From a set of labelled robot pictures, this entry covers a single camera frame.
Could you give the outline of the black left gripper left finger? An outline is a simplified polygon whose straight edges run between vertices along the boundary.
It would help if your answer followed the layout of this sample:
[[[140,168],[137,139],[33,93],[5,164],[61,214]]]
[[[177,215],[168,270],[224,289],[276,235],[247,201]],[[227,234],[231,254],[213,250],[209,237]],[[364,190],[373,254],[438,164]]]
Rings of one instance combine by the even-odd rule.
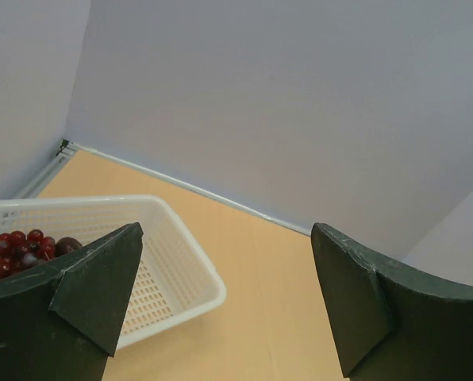
[[[0,380],[100,380],[142,253],[139,223],[0,280]]]

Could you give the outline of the white plastic basket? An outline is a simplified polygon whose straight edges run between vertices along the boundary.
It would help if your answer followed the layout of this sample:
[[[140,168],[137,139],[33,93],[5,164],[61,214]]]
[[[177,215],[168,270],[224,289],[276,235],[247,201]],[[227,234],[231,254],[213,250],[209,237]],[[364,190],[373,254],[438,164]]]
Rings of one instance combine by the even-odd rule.
[[[41,229],[89,244],[128,223],[144,232],[137,277],[117,346],[125,348],[220,306],[226,287],[182,219],[151,195],[0,201],[0,234]]]

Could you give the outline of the red grape bunch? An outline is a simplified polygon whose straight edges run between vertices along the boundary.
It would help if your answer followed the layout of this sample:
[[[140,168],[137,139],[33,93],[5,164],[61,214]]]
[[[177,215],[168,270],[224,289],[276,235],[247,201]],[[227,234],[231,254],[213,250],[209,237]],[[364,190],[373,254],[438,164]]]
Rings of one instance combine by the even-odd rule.
[[[56,258],[56,241],[39,229],[0,234],[0,279]]]

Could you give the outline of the dark plum near grapes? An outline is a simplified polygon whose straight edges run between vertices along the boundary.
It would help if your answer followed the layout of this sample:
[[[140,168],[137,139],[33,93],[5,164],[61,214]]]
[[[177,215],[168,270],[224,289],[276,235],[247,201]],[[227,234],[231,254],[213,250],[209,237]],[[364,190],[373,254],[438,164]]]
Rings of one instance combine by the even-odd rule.
[[[55,244],[55,256],[61,257],[70,252],[78,250],[83,245],[73,237],[63,237]]]

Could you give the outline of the aluminium table edge rail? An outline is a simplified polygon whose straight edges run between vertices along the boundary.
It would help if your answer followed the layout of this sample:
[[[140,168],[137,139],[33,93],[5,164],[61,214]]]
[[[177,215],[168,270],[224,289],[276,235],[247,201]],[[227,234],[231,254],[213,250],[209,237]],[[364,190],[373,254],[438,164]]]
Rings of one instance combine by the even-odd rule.
[[[198,194],[202,197],[208,198],[211,201],[219,202],[222,205],[231,207],[235,210],[239,210],[249,216],[257,217],[263,221],[268,221],[271,224],[289,229],[296,233],[300,233],[304,236],[310,235],[310,229],[302,228],[299,225],[295,225],[276,217],[264,214],[255,210],[251,207],[235,202],[229,198],[220,196],[208,190],[205,190],[201,187],[197,187],[193,184],[187,183],[180,179],[176,179],[169,175],[165,175],[159,171],[154,171],[150,168],[143,167],[139,164],[123,160],[116,156],[111,156],[107,153],[100,152],[94,148],[85,147],[81,144],[70,142],[69,140],[62,140],[59,147],[55,150],[54,153],[48,155],[48,160],[43,162],[37,167],[33,172],[33,176],[30,180],[23,180],[21,185],[18,187],[18,190],[14,194],[14,198],[37,198],[38,195],[45,187],[55,178],[55,176],[67,165],[67,163],[75,156],[78,152],[86,152],[97,157],[108,160],[114,164],[119,164],[121,166],[127,167],[134,171],[146,174],[154,179],[169,183],[174,187],[189,191],[194,194]]]

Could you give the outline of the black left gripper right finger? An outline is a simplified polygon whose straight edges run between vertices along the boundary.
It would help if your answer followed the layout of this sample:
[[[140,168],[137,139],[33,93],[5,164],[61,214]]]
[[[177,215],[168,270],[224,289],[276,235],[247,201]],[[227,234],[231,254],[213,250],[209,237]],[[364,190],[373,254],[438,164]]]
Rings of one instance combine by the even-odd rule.
[[[351,380],[473,380],[473,286],[417,270],[330,225],[311,231],[336,352]]]

